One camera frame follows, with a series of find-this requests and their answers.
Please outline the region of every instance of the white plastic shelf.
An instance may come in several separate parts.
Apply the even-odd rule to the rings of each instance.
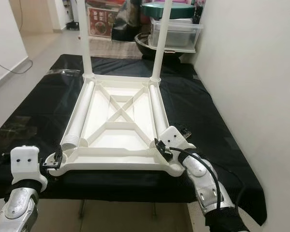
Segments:
[[[103,169],[180,176],[183,168],[170,165],[154,143],[169,126],[158,84],[149,78],[100,77],[85,81],[61,141],[61,167],[50,174]],[[53,160],[54,154],[46,162]]]

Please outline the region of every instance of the black clamp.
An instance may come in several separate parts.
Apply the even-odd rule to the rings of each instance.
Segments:
[[[189,131],[184,124],[174,123],[173,126],[175,126],[178,129],[178,131],[182,134],[182,136],[185,139],[188,139],[191,136],[191,131]]]
[[[50,163],[40,162],[42,164],[41,168],[44,170],[49,169],[49,168],[53,168],[57,170],[61,166],[62,156],[63,156],[62,149],[61,149],[61,146],[59,145],[54,155],[54,162],[50,162]]]
[[[166,153],[165,152],[165,144],[163,141],[159,141],[158,139],[155,139],[155,145],[160,154],[165,158],[167,162],[171,161],[173,159],[173,154],[172,153]]]

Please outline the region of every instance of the plastic storage box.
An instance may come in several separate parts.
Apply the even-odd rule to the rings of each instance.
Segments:
[[[156,49],[160,33],[161,22],[150,18],[151,33],[148,37],[149,47]],[[193,24],[192,19],[170,19],[165,50],[175,52],[194,53],[195,44],[203,25]]]

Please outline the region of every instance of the white pole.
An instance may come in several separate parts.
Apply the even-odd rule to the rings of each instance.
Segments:
[[[77,147],[81,139],[81,133],[88,113],[89,104],[92,97],[92,92],[95,84],[90,81],[84,91],[82,98],[79,101],[78,108],[75,111],[71,126],[62,140],[62,150],[72,149]]]
[[[155,82],[158,82],[161,80],[160,72],[161,72],[161,65],[162,65],[162,59],[163,59],[163,54],[164,54],[166,35],[168,33],[171,8],[172,8],[172,0],[166,0],[164,3],[164,9],[163,9],[163,14],[162,14],[161,27],[160,27],[160,33],[159,33],[159,38],[158,38],[158,45],[157,45],[157,50],[156,50],[153,74],[150,78],[151,81],[155,81]]]
[[[88,24],[85,0],[77,1],[78,18],[79,18],[79,31],[81,36],[81,48],[83,56],[83,66],[85,78],[92,78],[94,76],[91,67],[91,59],[89,53],[89,39],[88,39]]]
[[[154,121],[156,126],[157,138],[160,134],[164,132],[168,127],[166,118],[164,117],[164,112],[162,111],[162,106],[159,101],[157,88],[154,85],[149,86],[151,105],[153,108]]]

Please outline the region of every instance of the table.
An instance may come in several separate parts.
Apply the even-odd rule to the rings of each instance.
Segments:
[[[145,59],[93,60],[96,74],[150,77],[153,67],[153,61]],[[2,152],[20,145],[37,146],[42,159],[54,152],[81,90],[82,73],[81,56],[59,57],[49,74],[1,127],[0,159]],[[161,78],[160,90],[169,124],[192,132],[188,142],[213,162],[218,179],[233,202],[242,185],[226,170],[241,178],[246,190],[239,206],[263,224],[267,215],[263,189],[193,66],[168,61],[162,66]],[[41,198],[176,203],[196,200],[186,173],[172,177],[158,171],[72,171],[57,178],[49,176],[48,180]],[[5,163],[0,166],[0,198],[9,191],[11,181],[10,165]]]

